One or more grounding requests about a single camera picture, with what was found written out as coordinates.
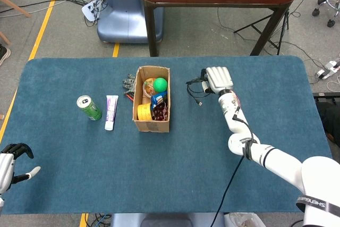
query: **soda can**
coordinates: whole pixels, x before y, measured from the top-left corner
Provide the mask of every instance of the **soda can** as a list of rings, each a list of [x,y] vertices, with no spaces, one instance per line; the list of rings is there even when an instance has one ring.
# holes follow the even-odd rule
[[[101,118],[101,110],[96,106],[90,96],[80,96],[76,104],[91,120],[97,121]]]

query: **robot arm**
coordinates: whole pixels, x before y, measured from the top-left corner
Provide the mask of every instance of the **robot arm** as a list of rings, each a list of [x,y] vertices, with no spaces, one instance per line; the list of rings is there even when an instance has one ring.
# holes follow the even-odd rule
[[[31,179],[40,170],[40,167],[37,166],[31,172],[14,176],[15,161],[24,153],[33,158],[31,148],[23,143],[10,144],[0,152],[0,214],[4,206],[4,201],[1,198],[2,194],[8,191],[12,184]]]
[[[302,192],[297,205],[305,212],[305,227],[340,226],[340,192],[333,185],[340,183],[340,165],[326,157],[312,157],[301,163],[271,145],[261,144],[243,114],[228,69],[207,68],[206,73],[210,89],[219,95],[218,102],[233,132],[228,141],[230,151],[255,161]]]

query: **gray floor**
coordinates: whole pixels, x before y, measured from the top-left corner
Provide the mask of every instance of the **gray floor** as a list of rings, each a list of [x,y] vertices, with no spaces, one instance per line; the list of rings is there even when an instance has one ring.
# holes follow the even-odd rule
[[[45,0],[12,0],[24,5]],[[301,0],[296,0],[291,9],[295,9]],[[48,4],[27,7],[34,11]],[[339,58],[340,20],[333,28],[326,24],[334,12],[324,7],[319,17],[312,17],[316,0],[305,0],[299,7],[300,18],[290,18],[290,30],[286,31],[284,40],[302,47],[312,58],[327,63]],[[0,11],[7,9],[0,3]],[[256,9],[220,9],[220,19],[224,26],[239,28],[270,13],[269,10]],[[12,42],[12,55],[0,66],[0,113],[6,114],[13,94],[18,86],[20,74],[31,53],[46,10],[32,15],[31,18],[16,16],[0,19],[0,31]],[[241,34],[249,39],[257,39],[258,34],[252,29]],[[217,9],[168,8],[165,12],[165,34],[159,45],[160,56],[228,56],[248,55],[255,41],[244,41],[230,30],[220,27]],[[96,34],[96,28],[86,27],[80,7],[72,3],[62,3],[53,8],[47,28],[42,37],[36,58],[42,57],[112,57],[113,44],[102,43]],[[266,47],[275,54],[275,50]],[[148,56],[147,45],[123,44],[119,57]],[[282,54],[295,55],[307,60],[306,55],[289,44],[283,44]],[[314,75],[318,68],[310,61],[305,62],[306,71]],[[336,81],[332,77],[327,81]],[[311,88],[314,92],[327,92],[327,81],[321,81]],[[339,155],[337,147],[333,153]],[[259,214],[267,226],[284,227],[302,217],[297,213]],[[0,226],[78,226],[80,215],[3,215]]]

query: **green ball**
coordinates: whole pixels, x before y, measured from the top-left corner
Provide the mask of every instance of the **green ball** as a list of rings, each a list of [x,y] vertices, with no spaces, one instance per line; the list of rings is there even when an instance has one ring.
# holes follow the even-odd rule
[[[158,93],[162,93],[163,91],[166,91],[168,88],[168,82],[164,78],[157,78],[154,81],[154,90]]]

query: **blue carpet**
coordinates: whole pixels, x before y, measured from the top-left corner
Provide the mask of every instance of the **blue carpet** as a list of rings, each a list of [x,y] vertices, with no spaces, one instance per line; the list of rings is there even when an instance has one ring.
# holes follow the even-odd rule
[[[141,133],[122,79],[141,65],[171,69],[170,133]],[[21,76],[2,147],[24,142],[15,173],[40,165],[32,180],[12,186],[3,213],[215,212],[240,157],[216,95],[199,107],[185,82],[208,66],[227,66],[244,114],[262,144],[303,161],[330,156],[304,65],[297,57],[39,59]],[[103,110],[90,121],[76,105],[90,95]],[[114,131],[105,131],[106,95],[119,95]],[[299,191],[244,161],[223,212],[297,211]]]

